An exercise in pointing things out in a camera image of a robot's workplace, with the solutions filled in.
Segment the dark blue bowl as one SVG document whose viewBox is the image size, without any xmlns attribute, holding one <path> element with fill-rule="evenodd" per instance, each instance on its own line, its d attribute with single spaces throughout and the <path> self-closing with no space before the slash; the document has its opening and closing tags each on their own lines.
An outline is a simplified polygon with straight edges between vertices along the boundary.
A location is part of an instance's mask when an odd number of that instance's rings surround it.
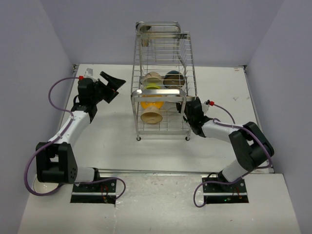
<svg viewBox="0 0 312 234">
<path fill-rule="evenodd" d="M 169 71 L 163 79 L 165 88 L 170 88 L 171 86 L 182 87 L 184 84 L 184 76 L 179 71 L 175 70 Z"/>
</svg>

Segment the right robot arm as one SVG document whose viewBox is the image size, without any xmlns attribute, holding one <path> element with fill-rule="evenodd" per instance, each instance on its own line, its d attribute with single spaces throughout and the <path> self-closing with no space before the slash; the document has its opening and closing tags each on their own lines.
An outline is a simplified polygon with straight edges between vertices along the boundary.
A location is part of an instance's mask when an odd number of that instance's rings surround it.
<svg viewBox="0 0 312 234">
<path fill-rule="evenodd" d="M 227 192 L 254 170 L 271 167 L 274 149 L 257 124 L 223 123 L 217 118 L 206 116 L 204 105 L 210 106 L 211 102 L 201 103 L 196 97 L 187 101 L 184 108 L 180 104 L 177 109 L 184 114 L 184 120 L 195 135 L 231 144 L 235 160 L 217 174 L 216 183 L 220 190 Z"/>
</svg>

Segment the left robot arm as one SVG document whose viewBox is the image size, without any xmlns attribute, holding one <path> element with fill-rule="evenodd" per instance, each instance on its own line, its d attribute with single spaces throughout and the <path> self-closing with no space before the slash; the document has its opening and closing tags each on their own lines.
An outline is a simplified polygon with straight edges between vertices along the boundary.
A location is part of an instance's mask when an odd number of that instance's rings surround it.
<svg viewBox="0 0 312 234">
<path fill-rule="evenodd" d="M 78 77 L 78 93 L 69 117 L 60 130 L 48 142 L 36 147 L 36 168 L 39 182 L 57 184 L 84 183 L 91 192 L 101 187 L 99 172 L 94 167 L 79 167 L 73 147 L 81 133 L 92 123 L 101 101 L 110 103 L 125 80 L 100 72 L 107 83 L 90 76 Z"/>
</svg>

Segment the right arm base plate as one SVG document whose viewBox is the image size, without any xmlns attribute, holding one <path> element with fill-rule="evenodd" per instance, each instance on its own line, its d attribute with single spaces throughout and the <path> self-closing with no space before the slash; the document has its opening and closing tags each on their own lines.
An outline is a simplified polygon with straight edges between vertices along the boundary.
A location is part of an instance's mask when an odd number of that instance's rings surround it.
<svg viewBox="0 0 312 234">
<path fill-rule="evenodd" d="M 240 179 L 232 185 L 220 185 L 207 183 L 207 181 L 217 181 L 216 173 L 202 176 L 203 197 L 206 204 L 234 204 L 249 203 L 247 188 L 244 179 Z"/>
</svg>

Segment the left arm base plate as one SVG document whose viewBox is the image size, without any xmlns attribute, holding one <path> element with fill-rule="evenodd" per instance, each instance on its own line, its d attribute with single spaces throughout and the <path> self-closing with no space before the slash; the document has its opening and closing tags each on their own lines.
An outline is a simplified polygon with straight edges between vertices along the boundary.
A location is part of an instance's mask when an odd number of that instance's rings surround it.
<svg viewBox="0 0 312 234">
<path fill-rule="evenodd" d="M 116 180 L 74 185 L 70 203 L 116 204 Z"/>
</svg>

